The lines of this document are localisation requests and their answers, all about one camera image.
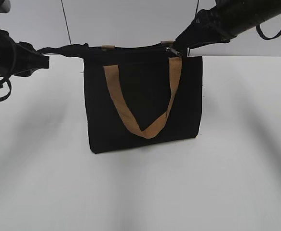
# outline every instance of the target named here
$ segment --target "white wall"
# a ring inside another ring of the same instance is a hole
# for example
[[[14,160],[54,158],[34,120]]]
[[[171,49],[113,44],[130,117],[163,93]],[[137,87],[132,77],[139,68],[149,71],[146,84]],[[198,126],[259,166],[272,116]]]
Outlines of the white wall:
[[[174,40],[192,21],[196,0],[63,0],[73,43],[134,47],[161,40]],[[41,47],[68,44],[60,0],[11,0],[10,13],[0,14],[0,28],[15,40]],[[200,9],[210,9],[215,0],[201,0]],[[263,31],[275,35],[281,16],[264,23]],[[230,44],[197,49],[201,55],[281,56],[281,38],[262,40],[255,29]]]

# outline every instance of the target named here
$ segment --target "bag handle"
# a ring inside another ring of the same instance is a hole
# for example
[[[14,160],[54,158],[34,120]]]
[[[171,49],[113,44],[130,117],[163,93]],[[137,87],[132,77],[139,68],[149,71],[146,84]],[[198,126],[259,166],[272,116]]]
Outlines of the bag handle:
[[[181,78],[181,70],[182,59],[180,57],[169,58],[169,82],[171,89],[171,97],[167,111],[162,114],[158,119],[156,119],[147,129],[142,131],[132,112],[128,108],[124,96],[122,94],[119,79],[119,66],[104,66],[104,72],[110,97],[119,113],[122,122],[132,134],[144,137],[146,139],[152,139],[156,137],[159,132],[165,127],[169,113],[174,103],[174,97],[178,90]]]

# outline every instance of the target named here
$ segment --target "black cable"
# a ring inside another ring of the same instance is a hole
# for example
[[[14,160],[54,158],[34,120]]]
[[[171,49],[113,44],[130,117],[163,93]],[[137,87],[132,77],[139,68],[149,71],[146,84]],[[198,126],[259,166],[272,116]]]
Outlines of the black cable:
[[[269,38],[269,37],[267,37],[267,36],[264,35],[264,33],[263,33],[262,30],[261,30],[260,25],[256,26],[256,29],[257,29],[257,33],[259,34],[259,36],[260,36],[262,39],[264,39],[264,40],[277,39],[278,37],[281,36],[281,30],[279,31],[279,33],[278,33],[276,36]]]
[[[68,24],[67,24],[67,15],[65,14],[65,8],[64,8],[64,5],[63,5],[63,0],[61,0],[61,4],[62,4],[64,19],[65,19],[65,24],[67,25],[67,33],[68,33],[69,43],[70,43],[70,45],[72,45],[72,40],[71,40],[71,35],[69,33],[69,28],[68,28]]]
[[[197,15],[197,12],[198,12],[198,8],[199,8],[199,1],[200,0],[197,0],[197,7],[196,7],[196,12],[195,12],[195,18],[196,18],[196,15]]]
[[[13,73],[13,70],[16,66],[17,51],[16,51],[16,44],[10,36],[8,36],[8,35],[6,35],[2,32],[0,32],[0,36],[5,38],[6,40],[8,40],[9,44],[11,45],[12,51],[13,51],[13,62],[12,62],[11,68],[10,68],[9,72],[7,74],[5,74],[3,79],[0,81],[0,84],[7,83],[8,87],[9,87],[9,92],[5,96],[0,97],[0,102],[2,102],[4,100],[6,100],[7,98],[9,98],[10,95],[11,95],[11,92],[12,92],[12,84],[10,82],[10,77],[11,77],[11,75]]]

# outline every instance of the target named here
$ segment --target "metal clip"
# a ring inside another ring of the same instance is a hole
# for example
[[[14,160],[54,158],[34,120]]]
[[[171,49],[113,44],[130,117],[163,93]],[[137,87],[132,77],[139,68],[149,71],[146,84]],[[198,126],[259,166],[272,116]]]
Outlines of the metal clip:
[[[166,47],[166,51],[167,51],[167,52],[172,52],[172,53],[174,53],[176,56],[179,56],[179,57],[182,56],[182,54],[181,54],[179,51],[177,51],[177,50],[175,50],[174,48],[171,48],[171,47]]]

